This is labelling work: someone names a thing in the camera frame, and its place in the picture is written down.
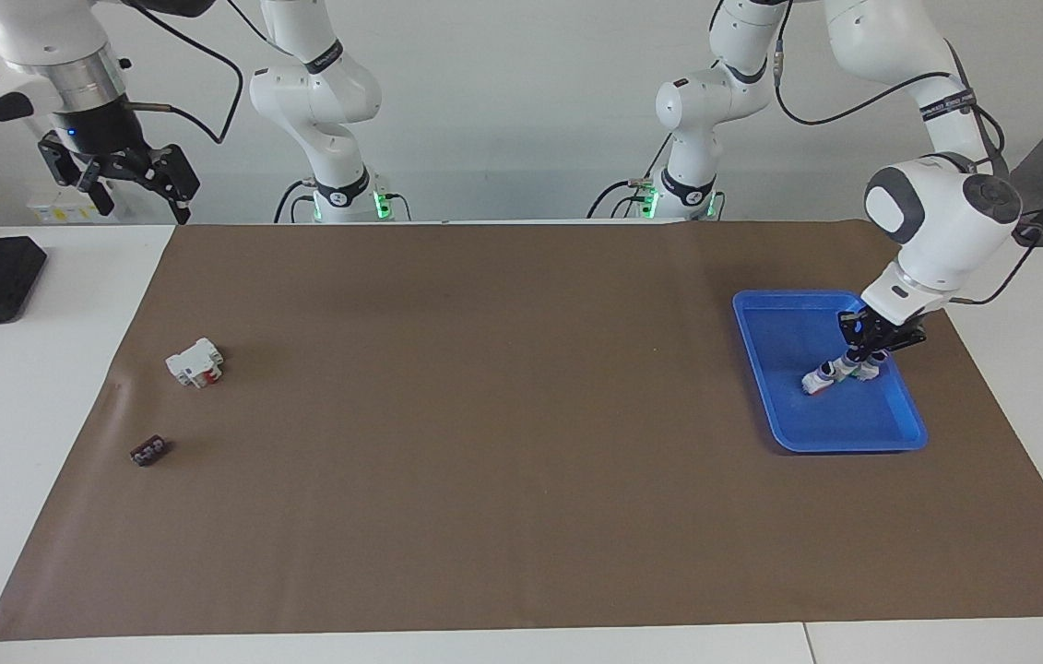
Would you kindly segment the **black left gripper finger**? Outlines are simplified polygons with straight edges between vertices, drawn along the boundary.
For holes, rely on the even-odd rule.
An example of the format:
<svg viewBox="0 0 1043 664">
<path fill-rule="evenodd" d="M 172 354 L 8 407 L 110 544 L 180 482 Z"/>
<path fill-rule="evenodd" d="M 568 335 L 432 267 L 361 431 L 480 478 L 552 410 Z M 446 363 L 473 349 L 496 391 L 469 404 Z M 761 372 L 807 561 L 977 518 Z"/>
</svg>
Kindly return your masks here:
<svg viewBox="0 0 1043 664">
<path fill-rule="evenodd" d="M 909 348 L 909 346 L 921 344 L 926 340 L 926 337 L 925 326 L 923 325 L 909 325 L 886 329 L 883 333 L 879 333 L 875 340 L 872 340 L 871 343 L 868 344 L 870 353 L 867 354 L 866 359 L 868 362 L 871 362 L 871 364 L 884 364 L 888 361 L 888 358 L 892 356 L 894 352 Z"/>
<path fill-rule="evenodd" d="M 838 312 L 838 327 L 846 341 L 846 362 L 859 365 L 864 359 L 864 312 Z"/>
</svg>

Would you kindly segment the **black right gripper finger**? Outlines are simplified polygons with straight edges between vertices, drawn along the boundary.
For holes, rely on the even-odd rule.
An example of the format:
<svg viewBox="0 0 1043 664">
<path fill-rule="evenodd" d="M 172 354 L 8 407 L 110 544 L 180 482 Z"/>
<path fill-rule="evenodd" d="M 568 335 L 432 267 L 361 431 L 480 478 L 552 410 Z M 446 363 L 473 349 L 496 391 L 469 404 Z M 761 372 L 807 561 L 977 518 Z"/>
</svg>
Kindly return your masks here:
<svg viewBox="0 0 1043 664">
<path fill-rule="evenodd" d="M 135 185 L 167 202 L 176 224 L 188 223 L 189 207 L 199 192 L 200 181 L 179 146 L 130 148 L 129 171 Z"/>
<path fill-rule="evenodd" d="M 102 164 L 99 159 L 91 157 L 83 168 L 79 168 L 77 159 L 62 143 L 56 132 L 46 132 L 45 136 L 41 136 L 38 139 L 38 151 L 58 185 L 70 186 L 86 194 L 100 215 L 113 213 L 115 202 L 102 183 Z"/>
</svg>

